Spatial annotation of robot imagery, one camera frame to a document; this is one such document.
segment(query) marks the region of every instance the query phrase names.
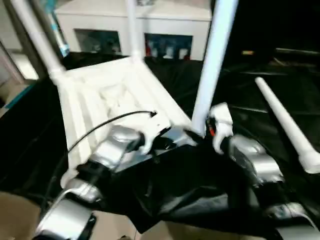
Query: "white pvc pipe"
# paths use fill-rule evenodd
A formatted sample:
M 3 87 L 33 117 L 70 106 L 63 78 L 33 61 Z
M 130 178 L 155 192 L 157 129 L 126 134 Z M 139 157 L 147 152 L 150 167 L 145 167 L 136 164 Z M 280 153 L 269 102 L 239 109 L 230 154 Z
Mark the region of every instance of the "white pvc pipe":
M 136 0 L 126 0 L 126 11 L 128 15 L 129 36 L 131 43 L 131 56 L 141 59 L 141 45 L 136 19 Z
M 320 153 L 313 148 L 265 80 L 257 77 L 255 82 L 297 151 L 304 170 L 309 174 L 320 173 Z
M 238 0 L 216 0 L 211 30 L 192 115 L 192 127 L 205 134 L 205 121 L 216 90 Z
M 64 67 L 53 50 L 47 36 L 43 32 L 34 12 L 26 0 L 11 0 L 11 3 L 20 18 L 23 26 L 28 32 L 35 48 L 41 56 L 49 73 L 63 71 Z

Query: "white cabinet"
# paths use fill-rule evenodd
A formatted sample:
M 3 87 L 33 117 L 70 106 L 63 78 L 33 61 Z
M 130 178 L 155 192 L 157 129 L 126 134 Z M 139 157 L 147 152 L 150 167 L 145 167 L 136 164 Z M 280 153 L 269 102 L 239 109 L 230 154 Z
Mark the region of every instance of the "white cabinet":
M 210 0 L 156 0 L 151 6 L 137 6 L 135 12 L 147 55 L 203 60 Z M 55 13 L 71 51 L 130 55 L 125 0 L 73 0 Z

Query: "floor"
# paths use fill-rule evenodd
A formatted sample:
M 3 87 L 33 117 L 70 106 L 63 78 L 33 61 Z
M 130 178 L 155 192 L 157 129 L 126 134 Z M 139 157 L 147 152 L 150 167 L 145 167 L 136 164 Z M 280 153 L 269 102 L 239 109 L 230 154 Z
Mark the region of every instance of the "floor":
M 40 208 L 27 199 L 0 192 L 0 239 L 30 240 Z M 136 231 L 123 215 L 96 211 L 98 221 L 90 240 L 263 240 L 263 238 L 219 232 L 173 222 L 159 222 L 144 234 Z

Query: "white plastic pipe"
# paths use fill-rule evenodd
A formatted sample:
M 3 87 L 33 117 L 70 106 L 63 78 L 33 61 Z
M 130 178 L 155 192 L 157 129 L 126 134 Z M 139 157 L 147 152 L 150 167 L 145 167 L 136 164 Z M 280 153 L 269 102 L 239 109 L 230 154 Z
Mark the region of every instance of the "white plastic pipe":
M 257 77 L 255 82 L 297 151 L 304 170 L 309 174 L 320 173 L 320 153 L 313 148 L 265 80 Z
M 125 0 L 128 15 L 128 26 L 131 43 L 131 56 L 133 59 L 141 59 L 141 45 L 139 44 L 139 32 L 136 19 L 136 0 Z
M 211 30 L 192 115 L 192 127 L 205 134 L 205 121 L 215 94 L 238 0 L 216 0 Z
M 40 54 L 49 74 L 63 71 L 64 67 L 60 64 L 29 3 L 26 0 L 11 0 L 11 3 Z

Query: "black cloth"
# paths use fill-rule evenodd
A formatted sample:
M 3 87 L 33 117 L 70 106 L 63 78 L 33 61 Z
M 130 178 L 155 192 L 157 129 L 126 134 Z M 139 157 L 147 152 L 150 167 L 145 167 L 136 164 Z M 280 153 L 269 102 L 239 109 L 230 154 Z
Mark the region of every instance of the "black cloth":
M 67 69 L 113 60 L 113 56 L 72 53 L 63 61 Z M 146 58 L 146 64 L 179 106 L 191 117 L 202 62 Z M 296 68 L 245 65 L 224 69 L 213 104 L 227 102 L 234 132 L 255 138 L 275 157 L 299 202 L 313 215 L 320 211 L 319 176 L 306 174 L 255 85 L 264 77 L 292 114 L 313 146 L 319 146 L 319 76 Z M 57 88 L 49 79 L 38 81 L 0 118 L 2 164 L 0 189 L 41 203 L 52 172 L 67 151 Z M 59 177 L 67 169 L 61 168 Z M 59 181 L 50 198 L 60 190 Z M 99 209 L 130 217 L 140 232 L 159 220 L 199 227 L 266 236 L 272 234 L 256 209 L 246 205 L 246 181 L 229 159 L 205 144 L 181 147 L 129 168 L 112 179 L 103 191 Z

